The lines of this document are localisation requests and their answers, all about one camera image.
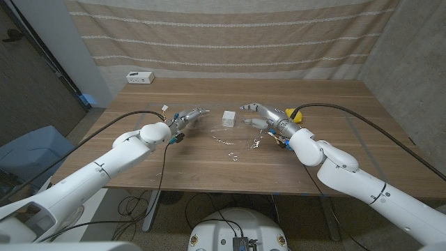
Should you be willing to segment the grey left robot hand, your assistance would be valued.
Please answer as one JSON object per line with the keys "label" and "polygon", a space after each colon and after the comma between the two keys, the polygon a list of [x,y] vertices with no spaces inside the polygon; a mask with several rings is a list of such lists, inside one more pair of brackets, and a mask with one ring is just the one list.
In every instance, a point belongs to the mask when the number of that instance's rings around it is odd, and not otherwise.
{"label": "grey left robot hand", "polygon": [[196,121],[200,116],[208,114],[210,111],[203,108],[185,109],[174,115],[172,119],[166,120],[172,133],[179,132],[189,123]]}

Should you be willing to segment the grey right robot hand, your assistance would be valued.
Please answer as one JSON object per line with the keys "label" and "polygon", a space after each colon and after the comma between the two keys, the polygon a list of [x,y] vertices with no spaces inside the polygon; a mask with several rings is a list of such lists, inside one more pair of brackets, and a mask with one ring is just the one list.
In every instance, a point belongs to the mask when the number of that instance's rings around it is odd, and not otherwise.
{"label": "grey right robot hand", "polygon": [[261,119],[245,119],[244,123],[258,129],[272,128],[284,137],[291,138],[297,131],[302,128],[292,122],[290,118],[278,109],[269,106],[261,105],[259,103],[251,103],[243,105],[240,110],[249,110],[257,112]]}

